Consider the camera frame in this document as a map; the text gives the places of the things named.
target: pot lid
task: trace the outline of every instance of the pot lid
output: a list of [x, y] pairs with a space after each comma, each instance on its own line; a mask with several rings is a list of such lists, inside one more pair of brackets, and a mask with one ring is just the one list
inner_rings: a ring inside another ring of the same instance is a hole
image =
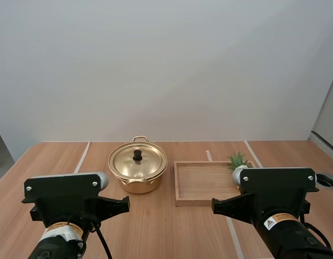
[[[137, 138], [144, 138], [146, 142], [137, 142]], [[167, 158], [160, 147], [149, 143], [145, 136], [137, 136], [111, 154], [108, 166], [123, 180], [152, 179], [164, 172]]]

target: yellow warning label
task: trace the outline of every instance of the yellow warning label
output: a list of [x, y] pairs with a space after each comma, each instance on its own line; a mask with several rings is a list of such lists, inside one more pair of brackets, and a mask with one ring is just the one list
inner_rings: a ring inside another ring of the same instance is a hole
[[265, 222], [264, 226], [268, 229], [271, 230], [272, 227], [277, 225], [279, 222], [285, 221], [285, 220], [294, 220], [298, 221], [294, 216], [288, 213], [278, 213], [273, 215], [272, 217], [269, 217]]
[[[67, 222], [57, 222], [57, 223], [52, 224], [51, 226], [49, 226], [49, 227], [47, 228], [47, 231], [46, 231], [46, 232], [48, 232], [48, 231], [50, 231], [50, 230], [53, 230], [53, 229], [56, 229], [56, 228], [64, 227], [64, 226], [67, 226]], [[75, 224], [73, 224], [73, 223], [69, 223], [69, 226], [71, 226], [71, 228], [72, 228], [73, 230], [75, 230], [75, 231], [78, 233], [78, 235], [79, 235], [80, 237], [81, 237], [82, 234], [84, 233], [84, 231], [83, 231], [79, 226], [77, 226], [77, 225], [75, 225]]]
[[284, 220], [295, 220], [298, 221], [293, 215], [288, 214], [288, 213], [278, 213], [272, 216], [274, 220], [279, 223]]

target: potted plant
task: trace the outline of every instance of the potted plant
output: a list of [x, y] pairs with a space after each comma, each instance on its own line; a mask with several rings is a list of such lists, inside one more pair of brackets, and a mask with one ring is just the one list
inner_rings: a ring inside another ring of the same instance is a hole
[[231, 160], [231, 163], [229, 164], [229, 168], [231, 170], [233, 170], [232, 178], [233, 178], [233, 181], [235, 182], [235, 184], [237, 186], [241, 185], [241, 180], [240, 180], [241, 171], [244, 168], [251, 168], [252, 167], [251, 165], [247, 164], [248, 160], [243, 161], [243, 157], [244, 157], [244, 155], [241, 155], [240, 152], [238, 152], [237, 155], [233, 154], [232, 156], [227, 157]]

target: white wall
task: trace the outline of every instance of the white wall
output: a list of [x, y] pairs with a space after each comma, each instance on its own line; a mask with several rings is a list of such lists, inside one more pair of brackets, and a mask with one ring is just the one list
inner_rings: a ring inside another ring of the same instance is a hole
[[333, 0], [0, 0], [0, 134], [306, 139], [333, 79]]

